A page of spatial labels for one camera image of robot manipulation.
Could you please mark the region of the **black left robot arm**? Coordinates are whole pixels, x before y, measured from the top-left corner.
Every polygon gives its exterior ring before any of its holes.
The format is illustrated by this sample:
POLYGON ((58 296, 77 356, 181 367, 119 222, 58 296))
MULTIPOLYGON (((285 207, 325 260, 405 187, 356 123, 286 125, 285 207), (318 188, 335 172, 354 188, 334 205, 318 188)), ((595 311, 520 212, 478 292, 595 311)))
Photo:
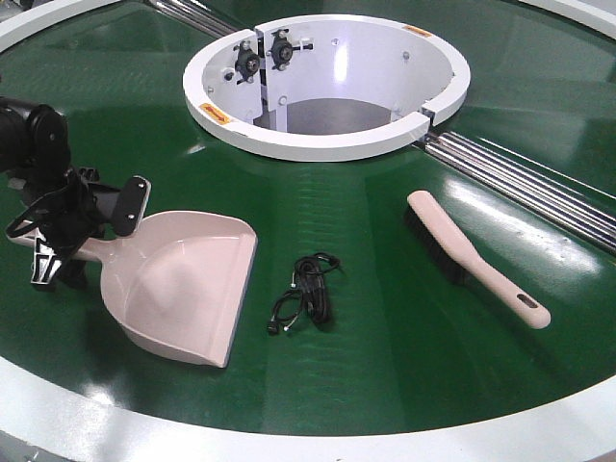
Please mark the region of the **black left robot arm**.
POLYGON ((101 183, 92 167, 71 161, 65 117, 52 107, 1 100, 1 171, 25 206, 6 228, 11 239, 34 239, 32 285, 52 290, 56 281, 73 289, 87 285, 77 253, 111 227, 119 237, 139 226, 150 183, 135 175, 121 188, 101 183))

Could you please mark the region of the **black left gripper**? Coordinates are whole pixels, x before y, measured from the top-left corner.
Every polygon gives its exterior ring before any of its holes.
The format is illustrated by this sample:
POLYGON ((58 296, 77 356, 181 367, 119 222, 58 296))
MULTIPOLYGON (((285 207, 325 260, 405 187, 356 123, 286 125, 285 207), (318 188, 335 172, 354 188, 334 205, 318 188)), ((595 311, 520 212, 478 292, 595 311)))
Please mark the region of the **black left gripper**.
POLYGON ((32 200, 6 228, 9 238, 24 237, 38 230, 35 238, 31 285, 40 292, 54 292, 59 282, 75 290, 87 287, 84 261, 59 255, 73 255, 102 222, 109 223, 119 237, 129 237, 139 227, 151 185, 135 175, 121 189, 95 184, 95 168, 70 168, 63 184, 32 200))

